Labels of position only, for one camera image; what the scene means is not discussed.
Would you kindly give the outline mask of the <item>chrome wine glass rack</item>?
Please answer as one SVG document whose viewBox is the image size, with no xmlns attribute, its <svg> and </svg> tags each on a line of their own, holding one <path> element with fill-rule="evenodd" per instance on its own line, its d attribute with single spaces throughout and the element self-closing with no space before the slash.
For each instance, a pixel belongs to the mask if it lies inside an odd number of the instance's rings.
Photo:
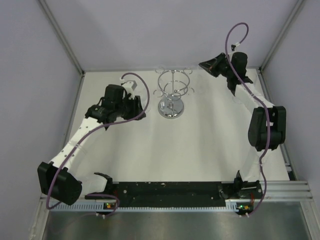
<svg viewBox="0 0 320 240">
<path fill-rule="evenodd" d="M 186 67 L 182 70 L 159 67 L 154 70 L 158 74 L 156 92 L 160 92 L 157 106 L 159 114 L 166 119 L 176 119 L 185 110 L 182 100 L 184 96 L 195 93 L 190 86 L 190 75 L 193 70 Z"/>
</svg>

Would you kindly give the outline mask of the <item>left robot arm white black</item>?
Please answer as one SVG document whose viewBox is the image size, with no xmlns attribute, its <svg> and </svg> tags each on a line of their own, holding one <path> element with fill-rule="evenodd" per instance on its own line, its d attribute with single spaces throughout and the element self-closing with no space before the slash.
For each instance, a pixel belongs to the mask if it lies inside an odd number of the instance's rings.
<svg viewBox="0 0 320 240">
<path fill-rule="evenodd" d="M 51 204 L 73 205 L 79 198 L 98 194 L 109 198 L 114 191 L 112 178 L 94 170 L 87 159 L 88 150 L 110 126 L 139 121 L 146 117 L 150 103 L 150 90 L 146 90 L 146 102 L 135 94 L 136 82 L 121 85 L 109 84 L 97 104 L 86 111 L 77 131 L 63 149 L 49 162 L 41 162 L 37 175 L 41 192 L 47 196 L 46 207 Z"/>
</svg>

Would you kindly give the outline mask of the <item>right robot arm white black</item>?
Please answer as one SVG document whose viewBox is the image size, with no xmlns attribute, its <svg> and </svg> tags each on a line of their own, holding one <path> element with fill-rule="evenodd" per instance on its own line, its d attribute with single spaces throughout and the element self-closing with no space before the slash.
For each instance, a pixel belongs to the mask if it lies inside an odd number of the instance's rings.
<svg viewBox="0 0 320 240">
<path fill-rule="evenodd" d="M 251 146 L 247 159 L 229 186 L 222 184 L 222 199 L 247 198 L 249 195 L 264 197 L 267 182 L 264 164 L 269 151 L 276 150 L 286 139 L 287 111 L 268 101 L 247 76 L 248 56 L 243 52 L 220 53 L 213 59 L 199 63 L 211 76 L 226 78 L 227 88 L 251 113 L 247 138 Z"/>
</svg>

